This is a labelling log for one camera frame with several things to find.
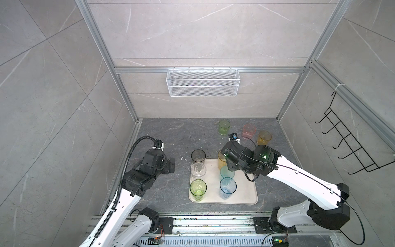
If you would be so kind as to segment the tall amber tumbler glass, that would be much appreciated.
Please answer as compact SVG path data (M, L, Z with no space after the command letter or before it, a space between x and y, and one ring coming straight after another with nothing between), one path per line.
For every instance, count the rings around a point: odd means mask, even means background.
M227 165L226 157L219 151L218 152L218 169L221 170L226 165Z

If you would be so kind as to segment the teal textured cup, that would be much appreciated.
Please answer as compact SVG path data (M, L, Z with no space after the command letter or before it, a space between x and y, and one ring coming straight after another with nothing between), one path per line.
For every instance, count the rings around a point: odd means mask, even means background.
M235 172L234 171L230 171L227 166L223 166L220 169L220 180L224 179L224 178L231 178L233 179L235 176Z

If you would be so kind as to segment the blue tumbler glass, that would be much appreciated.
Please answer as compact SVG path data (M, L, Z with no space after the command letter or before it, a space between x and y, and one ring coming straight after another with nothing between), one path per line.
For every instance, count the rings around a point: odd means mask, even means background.
M220 197L224 200L232 196L237 190L237 183L233 178L225 177L220 181Z

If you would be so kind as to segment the pink glass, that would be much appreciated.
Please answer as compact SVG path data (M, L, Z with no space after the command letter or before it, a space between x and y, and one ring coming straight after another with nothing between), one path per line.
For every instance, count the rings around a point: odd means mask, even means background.
M252 123L247 123L243 127L242 137L244 139L252 139L256 133L256 126Z

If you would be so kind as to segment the short yellow glass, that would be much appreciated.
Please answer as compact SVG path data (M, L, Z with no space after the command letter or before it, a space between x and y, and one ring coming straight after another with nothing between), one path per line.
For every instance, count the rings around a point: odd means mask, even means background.
M266 130L260 131L258 134L257 144L268 145L272 139L272 134Z

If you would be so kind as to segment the small green glass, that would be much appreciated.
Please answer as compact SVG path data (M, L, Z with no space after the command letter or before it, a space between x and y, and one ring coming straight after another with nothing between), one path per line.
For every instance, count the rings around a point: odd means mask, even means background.
M230 129L230 122L226 119L219 121L219 134L220 135L228 135Z

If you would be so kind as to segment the dark grey tumbler glass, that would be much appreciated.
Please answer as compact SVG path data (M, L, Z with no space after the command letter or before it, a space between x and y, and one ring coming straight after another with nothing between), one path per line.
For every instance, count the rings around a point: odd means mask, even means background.
M205 159L206 159L206 153L201 149L193 150L193 152L191 153L192 164L203 163Z

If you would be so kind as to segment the clear tumbler glass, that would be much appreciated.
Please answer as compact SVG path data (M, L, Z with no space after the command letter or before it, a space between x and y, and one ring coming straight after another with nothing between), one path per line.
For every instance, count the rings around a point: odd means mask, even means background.
M204 163L196 162L191 165L191 176L201 178L206 175L207 169Z

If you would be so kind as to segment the beige plastic tray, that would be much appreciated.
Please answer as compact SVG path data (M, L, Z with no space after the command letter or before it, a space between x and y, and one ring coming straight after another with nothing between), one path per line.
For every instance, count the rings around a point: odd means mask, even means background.
M242 171L236 171L234 180L236 182L236 192L227 199L220 195L220 170L218 169L217 159L206 159L206 174L202 180L207 184L207 192L203 195L201 201L197 201L189 192L189 200L193 203L209 203L209 204L241 204L254 205L258 202L256 185L246 179Z

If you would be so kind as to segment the tall green tumbler glass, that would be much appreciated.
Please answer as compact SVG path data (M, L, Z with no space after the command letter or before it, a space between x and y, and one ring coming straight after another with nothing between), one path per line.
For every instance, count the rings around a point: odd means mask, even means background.
M201 179L193 180L189 188L196 201L201 201L207 192L207 184Z

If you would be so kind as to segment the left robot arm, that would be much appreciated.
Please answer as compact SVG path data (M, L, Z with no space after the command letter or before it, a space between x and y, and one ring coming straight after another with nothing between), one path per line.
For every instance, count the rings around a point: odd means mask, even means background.
M159 213L145 208L125 230L123 223L133 208L152 187L159 175L175 171L175 158L167 158L161 149L150 149L141 160L140 168L128 171L99 223L81 244L82 247L131 247L146 233L161 233Z

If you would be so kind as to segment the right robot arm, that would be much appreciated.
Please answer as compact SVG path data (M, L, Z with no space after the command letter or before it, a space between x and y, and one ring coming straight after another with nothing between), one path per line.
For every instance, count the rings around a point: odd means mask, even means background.
M349 187L317 178L290 162L267 145L254 150L230 140L221 150L230 171L242 171L246 176L267 176L280 181L306 196L306 200L289 207L276 207L269 219L274 230L285 230L299 224L315 223L328 230L340 230L350 220L346 204Z

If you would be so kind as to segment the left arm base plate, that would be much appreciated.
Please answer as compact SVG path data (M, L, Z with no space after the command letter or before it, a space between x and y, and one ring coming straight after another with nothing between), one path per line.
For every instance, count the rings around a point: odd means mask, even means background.
M174 218L160 217L153 222L148 234L172 234L174 227Z

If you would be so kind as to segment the aluminium mounting rail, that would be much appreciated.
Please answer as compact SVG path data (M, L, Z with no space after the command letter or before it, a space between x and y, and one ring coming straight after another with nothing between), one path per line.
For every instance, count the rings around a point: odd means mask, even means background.
M266 215L161 215L160 217L174 218L172 235L266 235L257 234L253 226L253 217L268 217ZM88 236L99 222L98 216L93 216L88 223L85 235ZM338 235L340 231L327 230L315 224L302 224L295 226L294 235Z

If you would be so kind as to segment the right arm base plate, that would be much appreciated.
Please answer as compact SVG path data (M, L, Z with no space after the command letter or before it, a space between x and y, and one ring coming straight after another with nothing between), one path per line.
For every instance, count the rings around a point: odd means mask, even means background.
M285 227L278 223L270 223L269 217L253 217L253 226L257 234L269 234L269 233L280 233L280 234L296 234L297 229L295 226Z

